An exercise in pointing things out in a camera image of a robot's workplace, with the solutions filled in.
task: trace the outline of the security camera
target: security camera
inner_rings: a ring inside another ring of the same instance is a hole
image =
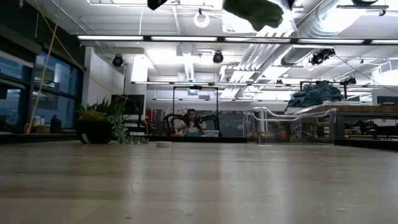
[[[213,62],[214,63],[221,63],[224,60],[224,56],[220,51],[216,51],[214,53]]]
[[[123,55],[115,55],[112,64],[115,67],[121,67],[123,65]]]

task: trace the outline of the desk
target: desk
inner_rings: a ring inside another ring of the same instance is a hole
[[[351,106],[351,105],[321,105],[302,113],[316,113],[337,109],[336,114],[336,138],[345,138],[345,125],[347,121],[358,121],[361,119],[398,119],[398,106]]]

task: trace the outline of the blue fabric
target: blue fabric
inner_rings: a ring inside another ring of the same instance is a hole
[[[344,96],[341,91],[322,81],[317,85],[305,85],[303,91],[294,93],[293,100],[287,104],[288,107],[306,108],[309,106],[322,105],[324,101],[341,101]]]

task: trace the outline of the yellow cable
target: yellow cable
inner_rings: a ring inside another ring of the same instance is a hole
[[[61,8],[59,8],[58,10],[58,18],[57,18],[57,23],[55,24],[55,28],[54,28],[54,32],[51,38],[51,44],[50,44],[50,48],[49,48],[49,53],[47,54],[47,57],[45,59],[45,63],[44,63],[44,69],[43,69],[43,75],[42,75],[42,81],[40,82],[40,87],[39,90],[37,92],[37,99],[36,99],[36,103],[35,103],[35,107],[32,110],[32,115],[30,116],[30,123],[29,123],[29,127],[27,128],[26,133],[29,134],[30,130],[32,129],[32,125],[33,125],[33,119],[35,116],[35,112],[37,109],[37,105],[39,104],[39,99],[40,99],[40,93],[42,92],[42,87],[43,87],[43,83],[44,83],[44,78],[45,78],[45,71],[47,69],[47,64],[49,62],[49,58],[50,58],[50,54],[51,54],[51,50],[54,44],[54,40],[55,40],[55,33],[57,32],[57,28],[58,28],[58,23],[60,21],[61,18]]]
[[[105,90],[108,90],[111,93],[114,93],[115,95],[118,95],[121,98],[125,98],[126,100],[130,100],[129,98],[125,97],[125,96],[121,96],[119,95],[119,93],[115,93],[114,91],[106,88],[104,85],[102,85],[101,83],[97,82],[94,78],[92,78],[89,74],[87,74],[87,72],[80,66],[80,64],[72,57],[72,55],[69,53],[69,51],[67,50],[67,48],[62,44],[61,40],[58,38],[58,36],[55,34],[56,28],[57,26],[55,26],[55,30],[53,30],[51,28],[51,25],[49,24],[47,18],[45,17],[42,9],[40,8],[39,4],[37,3],[37,0],[35,1],[35,5],[37,7],[37,9],[39,10],[40,14],[42,15],[43,20],[45,21],[45,23],[47,24],[47,27],[51,30],[51,32],[53,33],[53,38],[55,37],[55,39],[58,41],[58,43],[61,45],[62,49],[67,53],[67,55],[70,57],[70,59],[72,60],[72,62],[83,72],[84,75],[88,76],[89,79],[93,80],[95,83],[97,83],[100,87],[104,88]],[[147,134],[149,135],[148,132],[148,125],[147,125],[147,121],[145,120],[145,116],[144,116],[144,122],[145,122],[145,126],[146,126],[146,131]]]

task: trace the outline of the clear acrylic structure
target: clear acrylic structure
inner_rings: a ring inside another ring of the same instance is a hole
[[[274,114],[266,107],[244,112],[244,136],[255,144],[334,143],[336,109],[299,115]]]

